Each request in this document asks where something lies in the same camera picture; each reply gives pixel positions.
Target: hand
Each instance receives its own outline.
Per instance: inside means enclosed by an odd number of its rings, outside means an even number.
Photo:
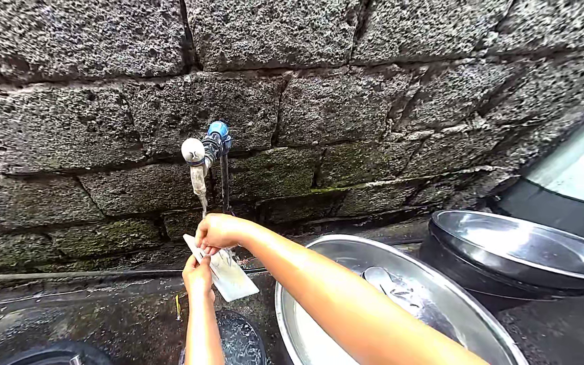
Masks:
[[[212,303],[215,301],[215,294],[211,289],[213,280],[211,279],[210,262],[211,257],[205,256],[202,262],[198,264],[193,255],[186,261],[184,270],[182,270],[182,279],[184,280],[189,300],[208,297]]]
[[[228,214],[210,213],[200,222],[195,232],[195,245],[206,254],[240,244],[242,234],[253,225],[248,220]]]

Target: forearm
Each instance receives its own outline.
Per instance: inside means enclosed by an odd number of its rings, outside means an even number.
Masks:
[[[186,330],[186,365],[223,365],[213,301],[203,295],[189,295]]]
[[[255,223],[241,244],[361,364],[486,364],[321,254]]]

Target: blue pipe fitting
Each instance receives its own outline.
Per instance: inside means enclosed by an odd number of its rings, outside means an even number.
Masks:
[[[220,137],[220,155],[229,153],[231,148],[231,136],[229,135],[229,128],[221,120],[216,120],[209,125],[207,136],[212,136],[214,133]]]

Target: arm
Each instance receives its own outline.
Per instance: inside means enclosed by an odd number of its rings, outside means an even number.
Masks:
[[[366,280],[253,222],[213,214],[196,244],[207,253],[239,244],[256,256],[308,314],[361,364],[487,365],[415,319]]]
[[[182,271],[188,294],[188,327],[186,328],[186,365],[224,365],[220,346],[220,332],[215,320],[211,290],[211,257],[205,257],[197,265],[191,255]]]

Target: black pipe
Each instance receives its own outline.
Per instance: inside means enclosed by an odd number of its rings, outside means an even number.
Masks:
[[[220,176],[222,180],[222,212],[232,214],[229,206],[229,161],[226,154],[220,156]]]

